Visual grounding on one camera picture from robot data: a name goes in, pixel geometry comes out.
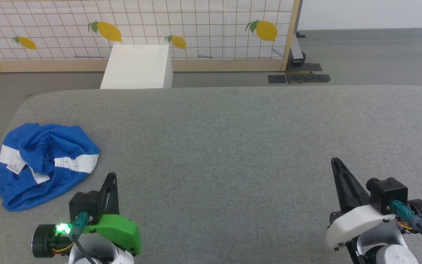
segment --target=yellow lemon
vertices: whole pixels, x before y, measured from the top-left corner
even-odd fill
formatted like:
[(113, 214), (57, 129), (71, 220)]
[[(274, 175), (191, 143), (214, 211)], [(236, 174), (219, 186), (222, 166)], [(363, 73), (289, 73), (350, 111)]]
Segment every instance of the yellow lemon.
[(36, 50), (37, 49), (37, 46), (35, 45), (35, 43), (32, 40), (30, 40), (26, 37), (15, 36), (15, 37), (12, 38), (12, 42), (15, 42), (17, 44), (21, 44), (22, 47), (26, 47), (29, 50), (31, 50), (31, 49)]
[(177, 48), (185, 49), (186, 42), (182, 37), (176, 35), (170, 35), (165, 38), (169, 43), (172, 42), (172, 45), (176, 46)]
[(248, 23), (245, 31), (247, 31), (248, 27), (250, 27), (250, 31), (252, 33), (256, 29), (256, 35), (258, 35), (261, 40), (276, 41), (278, 30), (276, 29), (276, 26), (273, 25), (273, 23), (265, 20), (259, 21), (257, 19), (256, 21)]
[(100, 35), (105, 37), (107, 40), (122, 42), (122, 33), (116, 26), (110, 23), (95, 21), (94, 23), (87, 25), (87, 30), (90, 31), (90, 29), (92, 29), (92, 31), (94, 31), (96, 34), (97, 30), (99, 30)]

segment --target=white block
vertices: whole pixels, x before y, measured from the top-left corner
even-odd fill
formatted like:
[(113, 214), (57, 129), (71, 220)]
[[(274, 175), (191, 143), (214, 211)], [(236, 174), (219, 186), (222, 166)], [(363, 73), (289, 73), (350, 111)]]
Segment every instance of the white block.
[(172, 87), (168, 45), (114, 45), (101, 89)]

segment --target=gray fabric tablecloth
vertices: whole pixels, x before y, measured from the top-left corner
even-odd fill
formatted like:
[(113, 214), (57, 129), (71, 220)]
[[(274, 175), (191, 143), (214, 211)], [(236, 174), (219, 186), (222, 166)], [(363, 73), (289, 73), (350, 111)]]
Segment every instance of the gray fabric tablecloth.
[[(422, 199), (422, 87), (239, 87), (56, 92), (28, 100), (10, 127), (80, 125), (95, 171), (66, 194), (8, 212), (0, 264), (35, 259), (39, 224), (69, 220), (77, 191), (116, 172), (120, 213), (140, 227), (139, 264), (348, 264), (325, 242), (340, 157), (362, 184), (395, 177)], [(405, 235), (422, 263), (422, 237)]]

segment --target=caster wheel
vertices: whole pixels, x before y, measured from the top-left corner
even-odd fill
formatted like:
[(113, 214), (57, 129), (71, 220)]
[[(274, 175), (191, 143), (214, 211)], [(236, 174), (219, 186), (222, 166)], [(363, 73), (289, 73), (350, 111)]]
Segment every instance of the caster wheel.
[(293, 66), (302, 66), (302, 65), (305, 63), (305, 53), (303, 53), (303, 52), (302, 52), (302, 57), (303, 57), (303, 60), (302, 60), (301, 62), (293, 62), (293, 61), (291, 60), (291, 64), (292, 64)]

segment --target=clothing label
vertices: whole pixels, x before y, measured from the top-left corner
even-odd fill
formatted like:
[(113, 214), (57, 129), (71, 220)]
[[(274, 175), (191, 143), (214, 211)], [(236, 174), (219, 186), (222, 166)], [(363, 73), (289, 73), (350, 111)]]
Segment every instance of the clothing label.
[(46, 182), (47, 180), (50, 179), (50, 177), (48, 175), (43, 175), (41, 173), (34, 172), (32, 167), (30, 167), (30, 166), (29, 166), (29, 169), (32, 172), (32, 176), (34, 177), (34, 180), (37, 182), (37, 184), (41, 184), (41, 183)]
[(21, 172), (24, 166), (25, 166), (25, 161), (23, 161), (22, 159), (13, 158), (7, 164), (7, 169), (19, 175), (19, 172)]

